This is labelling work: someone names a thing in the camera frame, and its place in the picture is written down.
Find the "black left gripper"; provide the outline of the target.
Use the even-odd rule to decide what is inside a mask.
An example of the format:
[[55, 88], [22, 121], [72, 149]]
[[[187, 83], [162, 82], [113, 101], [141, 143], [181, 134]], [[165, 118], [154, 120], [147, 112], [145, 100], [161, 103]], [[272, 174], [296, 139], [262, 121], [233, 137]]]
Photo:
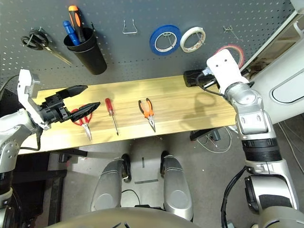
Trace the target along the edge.
[[56, 122], [62, 123], [69, 119], [71, 119], [72, 122], [75, 122], [93, 113], [101, 104], [100, 102], [83, 105], [82, 107], [71, 111], [71, 114], [63, 102], [64, 99], [76, 96], [87, 88], [88, 86], [86, 85], [75, 85], [60, 90], [52, 96], [46, 97], [45, 101], [40, 105], [40, 113], [42, 114], [44, 122], [49, 124]]

